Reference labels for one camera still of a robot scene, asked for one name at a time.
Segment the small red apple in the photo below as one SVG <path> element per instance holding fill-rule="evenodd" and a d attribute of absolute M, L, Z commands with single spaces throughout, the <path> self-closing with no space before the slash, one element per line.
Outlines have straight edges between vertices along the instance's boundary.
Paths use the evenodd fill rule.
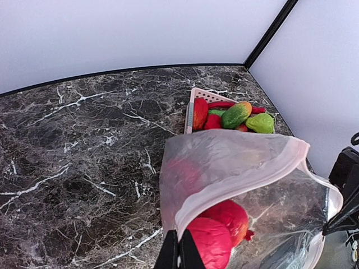
<path fill-rule="evenodd" d="M 248 132 L 248 128 L 245 124 L 240 124 L 236 130 L 240 131 L 240 132 Z"/>

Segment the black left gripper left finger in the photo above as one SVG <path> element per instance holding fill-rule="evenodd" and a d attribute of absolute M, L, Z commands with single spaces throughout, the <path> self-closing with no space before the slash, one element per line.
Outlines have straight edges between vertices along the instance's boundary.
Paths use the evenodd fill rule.
<path fill-rule="evenodd" d="M 178 269 L 178 237 L 175 230 L 166 233 L 154 269 Z"/>

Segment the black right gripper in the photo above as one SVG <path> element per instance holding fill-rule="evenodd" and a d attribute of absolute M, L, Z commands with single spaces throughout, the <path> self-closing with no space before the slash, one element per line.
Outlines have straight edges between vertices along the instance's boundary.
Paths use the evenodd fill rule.
<path fill-rule="evenodd" d="M 322 235 L 358 229 L 358 193 L 352 195 L 358 186 L 356 165 L 358 165 L 358 151 L 346 147 L 339 153 L 329 174 L 329 181 L 339 189 L 345 203 L 343 208 L 324 225 Z"/>

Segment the red chili pepper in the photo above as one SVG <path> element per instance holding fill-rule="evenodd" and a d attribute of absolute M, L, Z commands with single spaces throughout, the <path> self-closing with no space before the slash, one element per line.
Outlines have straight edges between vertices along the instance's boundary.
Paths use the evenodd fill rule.
<path fill-rule="evenodd" d="M 225 108 L 225 109 L 229 109 L 230 107 L 234 106 L 236 103 L 235 102 L 230 102 L 230 101 L 217 101 L 217 102 L 213 102 L 213 103 L 209 103 L 208 104 L 208 108 L 209 109 L 220 109 L 220 108 Z M 252 107 L 252 114 L 260 114 L 260 113 L 265 113 L 266 110 L 265 108 L 259 108 L 259 107 Z"/>

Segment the clear zip top bag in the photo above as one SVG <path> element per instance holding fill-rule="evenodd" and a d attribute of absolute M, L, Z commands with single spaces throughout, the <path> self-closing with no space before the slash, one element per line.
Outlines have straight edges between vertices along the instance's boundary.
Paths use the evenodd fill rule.
<path fill-rule="evenodd" d="M 164 231 L 182 236 L 203 211 L 231 199 L 242 206 L 255 235 L 232 251 L 229 268 L 314 268 L 322 254 L 323 227 L 343 196 L 306 164 L 309 144 L 281 134 L 212 129 L 170 138 L 159 177 Z M 191 160 L 200 190 L 174 189 L 169 163 Z"/>

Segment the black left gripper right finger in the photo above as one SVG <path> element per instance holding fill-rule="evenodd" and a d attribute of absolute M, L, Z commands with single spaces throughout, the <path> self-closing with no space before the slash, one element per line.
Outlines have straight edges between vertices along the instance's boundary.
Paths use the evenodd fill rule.
<path fill-rule="evenodd" d="M 180 269 L 205 269 L 191 232 L 187 229 L 179 241 L 179 257 Z"/>

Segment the pink plastic basket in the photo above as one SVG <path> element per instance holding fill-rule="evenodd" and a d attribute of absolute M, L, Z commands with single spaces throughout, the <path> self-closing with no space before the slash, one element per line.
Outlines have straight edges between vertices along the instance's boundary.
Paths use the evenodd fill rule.
<path fill-rule="evenodd" d="M 210 129 L 274 133 L 275 118 L 265 108 L 193 88 L 186 109 L 184 133 Z"/>

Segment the right black frame post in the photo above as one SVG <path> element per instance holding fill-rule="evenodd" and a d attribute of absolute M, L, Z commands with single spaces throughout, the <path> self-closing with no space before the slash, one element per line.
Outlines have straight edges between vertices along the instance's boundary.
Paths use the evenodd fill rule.
<path fill-rule="evenodd" d="M 267 31 L 264 33 L 260 41 L 257 43 L 257 45 L 254 47 L 252 52 L 249 54 L 247 59 L 244 62 L 244 67 L 246 69 L 250 69 L 252 65 L 255 63 L 255 61 L 258 59 L 260 54 L 264 51 L 264 49 L 267 47 L 267 45 L 270 43 L 274 35 L 277 33 L 277 31 L 280 29 L 280 27 L 283 25 L 289 14 L 292 12 L 296 4 L 298 3 L 298 0 L 287 0 L 284 4 L 284 6 L 281 8 L 273 22 L 268 27 Z"/>

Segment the red fruit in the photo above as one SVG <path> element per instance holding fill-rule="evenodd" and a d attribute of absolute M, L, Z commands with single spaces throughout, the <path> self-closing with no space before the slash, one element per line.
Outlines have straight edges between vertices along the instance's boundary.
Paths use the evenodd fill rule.
<path fill-rule="evenodd" d="M 191 160 L 174 160 L 169 163 L 169 175 L 174 189 L 179 193 L 191 195 L 200 190 L 201 171 L 198 164 Z"/>
<path fill-rule="evenodd" d="M 248 228 L 246 210 L 232 200 L 217 203 L 199 217 L 207 217 L 223 224 L 229 230 L 232 247 L 237 247 L 243 240 L 250 241 L 255 234 Z"/>
<path fill-rule="evenodd" d="M 219 221 L 198 217 L 187 227 L 196 244 L 205 268 L 226 268 L 231 256 L 229 230 Z"/>

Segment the red bell pepper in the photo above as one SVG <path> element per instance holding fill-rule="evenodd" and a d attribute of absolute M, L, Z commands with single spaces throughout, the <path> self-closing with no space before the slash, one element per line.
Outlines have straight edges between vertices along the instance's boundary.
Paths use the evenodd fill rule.
<path fill-rule="evenodd" d="M 210 114 L 204 125 L 204 130 L 208 129 L 221 129 L 221 117 L 216 114 Z"/>

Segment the green pear-like fruit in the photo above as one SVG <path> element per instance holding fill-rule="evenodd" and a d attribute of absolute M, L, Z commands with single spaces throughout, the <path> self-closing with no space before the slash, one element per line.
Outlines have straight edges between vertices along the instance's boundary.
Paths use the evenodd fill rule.
<path fill-rule="evenodd" d="M 260 113 L 247 118 L 245 125 L 256 133 L 273 133 L 275 123 L 271 115 Z"/>

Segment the orange red mango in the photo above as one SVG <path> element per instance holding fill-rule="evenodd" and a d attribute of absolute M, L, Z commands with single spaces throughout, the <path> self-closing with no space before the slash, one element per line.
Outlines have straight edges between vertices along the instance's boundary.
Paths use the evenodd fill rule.
<path fill-rule="evenodd" d="M 196 98 L 194 101 L 193 129 L 203 129 L 208 116 L 208 104 L 203 98 Z"/>

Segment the green orange mango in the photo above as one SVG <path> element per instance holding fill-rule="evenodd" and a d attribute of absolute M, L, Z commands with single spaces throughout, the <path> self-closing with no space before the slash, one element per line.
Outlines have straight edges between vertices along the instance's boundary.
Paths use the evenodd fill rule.
<path fill-rule="evenodd" d="M 231 106 L 221 116 L 221 126 L 224 129 L 236 129 L 252 113 L 252 105 L 243 101 Z"/>

